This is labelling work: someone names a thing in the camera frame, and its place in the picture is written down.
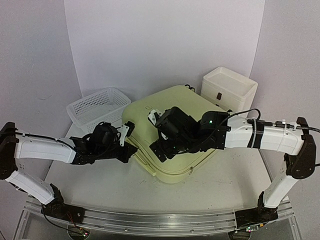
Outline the pale green hard-shell suitcase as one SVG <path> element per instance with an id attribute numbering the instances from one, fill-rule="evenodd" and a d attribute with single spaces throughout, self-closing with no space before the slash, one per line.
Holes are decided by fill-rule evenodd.
<path id="1" fill-rule="evenodd" d="M 181 182 L 215 150 L 223 150 L 229 113 L 177 85 L 129 104 L 122 122 L 134 130 L 126 139 L 137 148 L 133 158 L 167 184 Z"/>

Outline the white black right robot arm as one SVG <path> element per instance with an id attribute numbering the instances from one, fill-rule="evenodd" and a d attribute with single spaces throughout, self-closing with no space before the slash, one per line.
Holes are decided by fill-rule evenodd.
<path id="1" fill-rule="evenodd" d="M 236 211 L 238 230 L 250 231 L 255 226 L 276 220 L 283 198 L 297 181 L 311 176 L 316 168 L 314 129 L 303 117 L 294 123 L 270 122 L 245 118 L 243 112 L 208 111 L 200 120 L 195 120 L 180 108 L 172 107 L 164 112 L 152 110 L 147 118 L 158 135 L 150 149 L 161 162 L 182 154 L 234 148 L 284 154 L 277 176 L 259 195 L 257 206 Z"/>

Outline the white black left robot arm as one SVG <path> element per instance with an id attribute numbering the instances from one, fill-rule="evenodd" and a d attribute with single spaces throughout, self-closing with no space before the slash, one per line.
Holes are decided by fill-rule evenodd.
<path id="1" fill-rule="evenodd" d="M 0 130 L 0 178 L 37 199 L 44 216 L 81 223 L 85 209 L 65 203 L 57 186 L 28 174 L 24 160 L 80 166 L 116 159 L 126 164 L 138 150 L 126 142 L 134 128 L 130 121 L 119 127 L 101 122 L 83 137 L 54 138 L 19 132 L 14 122 L 7 122 Z"/>

